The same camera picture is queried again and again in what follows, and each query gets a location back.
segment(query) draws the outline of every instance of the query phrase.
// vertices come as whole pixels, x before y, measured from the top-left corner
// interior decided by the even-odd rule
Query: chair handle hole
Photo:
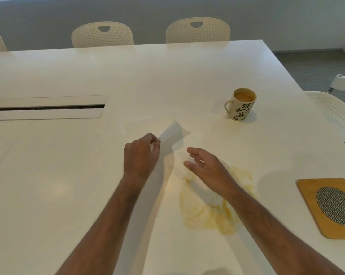
[[[190,26],[192,26],[193,28],[200,28],[202,27],[203,22],[202,21],[197,21],[197,22],[191,22]]]
[[[99,29],[100,32],[108,32],[110,31],[110,26],[99,26],[97,29]]]

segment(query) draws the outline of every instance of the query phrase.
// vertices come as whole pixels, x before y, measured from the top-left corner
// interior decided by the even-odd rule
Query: mug
[[[257,95],[255,92],[251,89],[241,87],[234,91],[231,99],[225,102],[224,107],[230,119],[242,121],[248,116],[256,100]]]

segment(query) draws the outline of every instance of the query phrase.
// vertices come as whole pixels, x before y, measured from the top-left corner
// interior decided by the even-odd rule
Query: gray wall
[[[135,44],[164,43],[172,22],[194,16],[220,18],[231,40],[260,38],[272,50],[345,45],[345,0],[10,0],[0,1],[0,34],[8,50],[70,48],[75,28],[116,21]]]

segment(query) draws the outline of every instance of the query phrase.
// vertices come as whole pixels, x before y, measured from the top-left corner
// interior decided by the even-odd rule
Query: hand
[[[124,180],[142,187],[156,166],[160,156],[160,140],[152,133],[127,143],[124,148]]]
[[[186,151],[196,163],[185,161],[184,166],[196,174],[212,191],[225,198],[225,194],[235,181],[218,158],[202,148],[189,147]]]

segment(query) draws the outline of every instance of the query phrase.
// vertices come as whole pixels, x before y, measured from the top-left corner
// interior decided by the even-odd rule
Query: yellow spill
[[[230,167],[230,173],[234,173],[241,182],[252,180],[251,174],[237,167]],[[198,178],[190,173],[184,178],[185,183],[179,196],[179,206],[184,225],[193,231],[217,230],[222,235],[232,235],[236,232],[235,225],[240,219],[229,203],[216,193],[207,191],[204,195],[206,203],[193,190],[192,181],[198,182]],[[253,186],[243,184],[243,188],[253,196]]]

